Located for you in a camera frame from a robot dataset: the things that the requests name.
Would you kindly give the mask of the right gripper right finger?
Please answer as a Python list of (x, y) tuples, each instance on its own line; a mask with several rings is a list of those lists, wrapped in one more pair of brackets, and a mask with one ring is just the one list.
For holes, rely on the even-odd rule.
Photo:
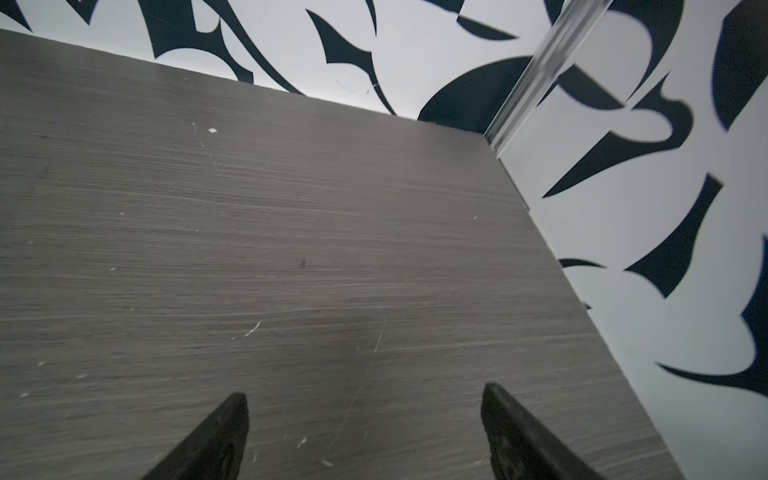
[(602, 479), (497, 383), (484, 386), (481, 419), (497, 479)]

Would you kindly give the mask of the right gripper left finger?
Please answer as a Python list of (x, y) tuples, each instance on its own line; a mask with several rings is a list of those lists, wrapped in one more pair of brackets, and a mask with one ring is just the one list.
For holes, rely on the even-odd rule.
[(144, 480), (235, 480), (249, 432), (247, 397), (229, 395)]

